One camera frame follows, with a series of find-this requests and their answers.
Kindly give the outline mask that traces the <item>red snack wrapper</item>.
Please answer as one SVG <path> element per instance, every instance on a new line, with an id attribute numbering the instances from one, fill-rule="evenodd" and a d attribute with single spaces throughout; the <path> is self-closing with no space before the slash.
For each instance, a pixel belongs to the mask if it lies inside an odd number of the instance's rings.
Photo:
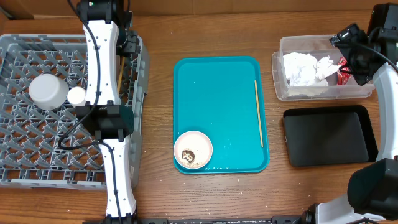
<path id="1" fill-rule="evenodd" d="M 341 57 L 338 62 L 339 69 L 337 71 L 338 85 L 346 85 L 351 78 L 351 74 L 348 73 L 350 69 L 346 66 L 346 64 L 347 60 L 344 57 Z"/>

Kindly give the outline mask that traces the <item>small white tissue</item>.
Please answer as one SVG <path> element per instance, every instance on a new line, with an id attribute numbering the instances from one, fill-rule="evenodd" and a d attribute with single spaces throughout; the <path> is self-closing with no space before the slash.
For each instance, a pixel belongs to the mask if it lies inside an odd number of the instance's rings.
<path id="1" fill-rule="evenodd" d="M 330 75 L 336 73 L 339 70 L 339 67 L 339 65 L 334 64 L 334 61 L 332 61 L 329 56 L 323 57 L 315 65 L 315 76 L 319 80 L 324 80 Z"/>

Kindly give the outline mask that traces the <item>white napkin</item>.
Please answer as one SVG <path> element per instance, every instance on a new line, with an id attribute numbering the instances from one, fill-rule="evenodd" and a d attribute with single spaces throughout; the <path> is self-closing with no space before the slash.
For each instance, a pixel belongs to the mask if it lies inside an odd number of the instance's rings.
<path id="1" fill-rule="evenodd" d="M 286 79 L 290 86 L 328 86 L 316 77 L 318 60 L 310 54 L 292 52 L 283 56 Z"/>

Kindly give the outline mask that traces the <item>white plastic cup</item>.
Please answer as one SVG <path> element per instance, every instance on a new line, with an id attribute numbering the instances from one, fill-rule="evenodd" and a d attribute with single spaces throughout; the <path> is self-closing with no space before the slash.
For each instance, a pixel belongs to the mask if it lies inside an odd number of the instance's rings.
<path id="1" fill-rule="evenodd" d="M 76 86 L 69 90 L 67 100 L 75 108 L 76 106 L 85 105 L 85 96 L 86 90 L 82 87 Z"/>

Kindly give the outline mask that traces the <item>grey-white small bowl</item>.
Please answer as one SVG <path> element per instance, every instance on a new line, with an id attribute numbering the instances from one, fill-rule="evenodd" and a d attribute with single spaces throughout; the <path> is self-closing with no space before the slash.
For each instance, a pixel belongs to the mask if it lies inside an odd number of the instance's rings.
<path id="1" fill-rule="evenodd" d="M 36 106 L 52 110 L 62 106 L 69 91 L 65 80 L 45 73 L 37 76 L 29 85 L 29 95 Z"/>

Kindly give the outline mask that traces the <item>pink bowl with food scraps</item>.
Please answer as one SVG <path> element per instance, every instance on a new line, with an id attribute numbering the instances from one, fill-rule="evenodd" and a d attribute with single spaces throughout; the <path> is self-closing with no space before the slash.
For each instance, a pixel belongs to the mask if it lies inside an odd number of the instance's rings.
<path id="1" fill-rule="evenodd" d="M 197 170 L 205 167 L 213 155 L 209 137 L 199 131 L 187 131 L 174 143 L 174 159 L 184 169 Z"/>

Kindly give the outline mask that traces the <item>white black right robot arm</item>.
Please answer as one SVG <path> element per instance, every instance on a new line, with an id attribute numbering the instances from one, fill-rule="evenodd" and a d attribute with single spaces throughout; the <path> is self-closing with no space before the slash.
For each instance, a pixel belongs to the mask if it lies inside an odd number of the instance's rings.
<path id="1" fill-rule="evenodd" d="M 367 31 L 351 24 L 330 39 L 346 63 L 339 70 L 376 87 L 381 146 L 376 161 L 356 171 L 346 194 L 314 204 L 296 223 L 379 223 L 397 219 L 397 5 L 373 7 Z"/>

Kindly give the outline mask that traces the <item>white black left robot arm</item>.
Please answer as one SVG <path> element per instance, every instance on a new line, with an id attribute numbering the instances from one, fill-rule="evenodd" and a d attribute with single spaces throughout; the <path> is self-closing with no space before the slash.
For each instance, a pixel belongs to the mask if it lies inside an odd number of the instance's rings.
<path id="1" fill-rule="evenodd" d="M 81 124 L 95 137 L 103 155 L 108 202 L 105 220 L 131 223 L 136 211 L 129 168 L 134 113 L 121 101 L 116 58 L 128 57 L 136 47 L 129 34 L 132 13 L 123 1 L 80 1 L 88 57 L 85 104 L 77 106 Z"/>

